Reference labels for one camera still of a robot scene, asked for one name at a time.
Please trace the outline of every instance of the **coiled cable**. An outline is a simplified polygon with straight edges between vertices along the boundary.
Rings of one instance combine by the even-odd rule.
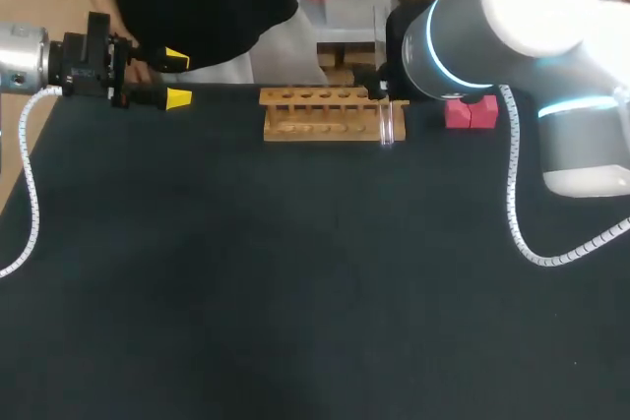
[[[587,256],[597,248],[601,248],[606,243],[614,240],[617,236],[620,236],[630,230],[630,217],[628,217],[616,225],[611,226],[602,234],[596,236],[587,243],[584,243],[576,249],[560,256],[541,256],[537,255],[530,249],[521,234],[521,228],[519,227],[519,219],[516,211],[516,181],[519,167],[519,150],[521,146],[521,123],[519,120],[519,110],[517,108],[514,95],[512,94],[512,90],[508,86],[500,86],[499,89],[501,91],[501,95],[503,95],[503,100],[505,101],[510,118],[510,162],[508,166],[507,183],[508,224],[510,226],[512,238],[523,256],[538,266],[546,268],[563,266]]]
[[[22,251],[22,254],[13,261],[12,264],[0,270],[0,278],[15,272],[23,265],[27,259],[31,256],[32,250],[37,242],[37,236],[39,235],[39,202],[37,200],[37,189],[35,188],[35,181],[32,175],[31,160],[29,159],[29,146],[27,144],[27,124],[29,122],[29,115],[37,103],[44,97],[50,95],[61,95],[61,88],[49,88],[42,89],[34,94],[20,115],[20,122],[18,125],[18,140],[20,142],[20,156],[22,157],[22,165],[24,166],[24,176],[27,181],[27,188],[29,190],[29,199],[31,200],[31,235],[27,246]]]

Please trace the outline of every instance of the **black tablecloth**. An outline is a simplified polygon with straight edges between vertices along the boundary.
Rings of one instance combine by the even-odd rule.
[[[629,418],[630,240],[558,270],[519,255],[505,114],[458,133],[414,108],[393,150],[264,144],[255,90],[195,97],[55,107],[41,235],[0,281],[1,419]],[[536,250],[630,213],[546,192],[522,108]],[[0,261],[29,228],[21,180]]]

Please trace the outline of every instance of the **pink block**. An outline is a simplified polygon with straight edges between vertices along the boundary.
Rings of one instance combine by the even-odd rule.
[[[446,101],[444,114],[446,118],[446,128],[471,127],[471,110],[465,103],[458,99]]]
[[[469,105],[471,111],[471,128],[494,128],[499,116],[499,105],[496,96],[487,95],[480,102]]]

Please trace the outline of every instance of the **test tube rack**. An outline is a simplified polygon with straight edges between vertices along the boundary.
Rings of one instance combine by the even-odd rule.
[[[266,142],[404,141],[407,101],[370,100],[364,88],[269,88]]]

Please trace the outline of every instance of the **metal robot arm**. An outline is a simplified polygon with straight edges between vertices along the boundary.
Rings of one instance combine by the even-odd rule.
[[[147,54],[126,38],[111,35],[109,16],[90,13],[86,34],[66,33],[52,41],[43,28],[0,22],[0,97],[33,95],[57,86],[63,94],[108,98],[117,108],[144,104],[165,110],[190,103],[187,90],[125,84],[131,59],[146,61],[160,72],[188,69],[188,58],[174,51]],[[2,138],[0,122],[0,140]]]
[[[508,85],[538,105],[547,187],[630,194],[630,5],[600,0],[437,0],[413,20],[389,80],[437,99]]]

